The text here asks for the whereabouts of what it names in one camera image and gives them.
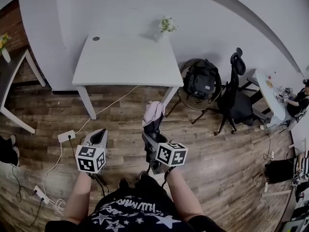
flower vase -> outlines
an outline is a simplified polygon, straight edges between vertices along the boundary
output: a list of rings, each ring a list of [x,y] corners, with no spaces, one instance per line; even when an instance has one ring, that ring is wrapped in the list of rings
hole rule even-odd
[[[160,41],[162,41],[164,38],[166,38],[168,36],[169,32],[159,32],[156,36],[155,42],[159,43]]]
[[[11,61],[11,57],[10,57],[8,50],[6,48],[2,48],[1,52],[2,52],[2,55],[5,59],[5,61],[7,61],[9,63]]]

white flower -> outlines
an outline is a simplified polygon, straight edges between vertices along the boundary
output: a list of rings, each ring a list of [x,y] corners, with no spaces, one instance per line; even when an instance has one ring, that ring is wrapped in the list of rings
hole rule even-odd
[[[175,20],[173,20],[169,16],[164,16],[162,18],[159,27],[161,28],[161,32],[164,31],[173,32],[174,30],[177,29],[177,26],[175,26]]]

desk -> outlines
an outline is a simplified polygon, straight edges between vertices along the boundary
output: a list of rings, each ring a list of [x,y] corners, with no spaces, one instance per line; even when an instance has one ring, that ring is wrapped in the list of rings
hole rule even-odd
[[[253,77],[256,78],[260,89],[251,96],[252,104],[264,97],[268,107],[273,113],[271,122],[267,124],[267,127],[271,127],[273,125],[280,125],[285,118],[285,108],[283,103],[278,101],[274,95],[274,93],[278,92],[274,87],[269,87],[267,85],[266,81],[268,80],[268,77],[261,71],[255,70]]]
[[[44,87],[46,86],[46,83],[44,82],[41,74],[35,66],[28,49],[19,49],[13,51],[12,53],[10,53],[10,56],[11,61],[9,63],[7,63],[2,56],[0,56],[0,112],[25,130],[29,131],[30,133],[35,133],[35,130],[32,127],[21,121],[18,117],[16,117],[9,110],[7,110],[4,107],[4,104],[13,79],[24,58],[26,58],[26,60],[28,61],[29,66],[31,67],[36,78],[39,80],[40,84]]]
[[[90,34],[79,58],[72,84],[92,119],[96,113],[86,85],[145,85],[169,87],[166,106],[183,86],[168,38],[156,43],[141,36],[109,37]]]

pink cloth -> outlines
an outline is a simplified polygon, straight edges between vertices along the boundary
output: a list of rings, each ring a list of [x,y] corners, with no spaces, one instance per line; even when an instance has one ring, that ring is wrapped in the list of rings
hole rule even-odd
[[[164,115],[165,106],[159,101],[149,101],[146,106],[146,112],[144,114],[142,126],[149,125],[152,121],[160,118],[161,114]]]

black office chair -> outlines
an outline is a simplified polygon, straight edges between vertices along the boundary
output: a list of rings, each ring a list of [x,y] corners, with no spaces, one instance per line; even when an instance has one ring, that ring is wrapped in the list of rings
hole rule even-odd
[[[207,108],[218,114],[223,115],[223,120],[219,131],[216,131],[214,135],[218,135],[226,120],[233,126],[234,130],[231,131],[234,134],[237,129],[235,124],[244,123],[246,125],[253,125],[253,111],[250,97],[238,91],[239,77],[238,75],[244,75],[246,72],[246,65],[241,59],[242,50],[237,47],[236,52],[231,57],[232,73],[231,81],[226,82],[226,87],[222,90],[221,95],[217,99],[219,109]]]

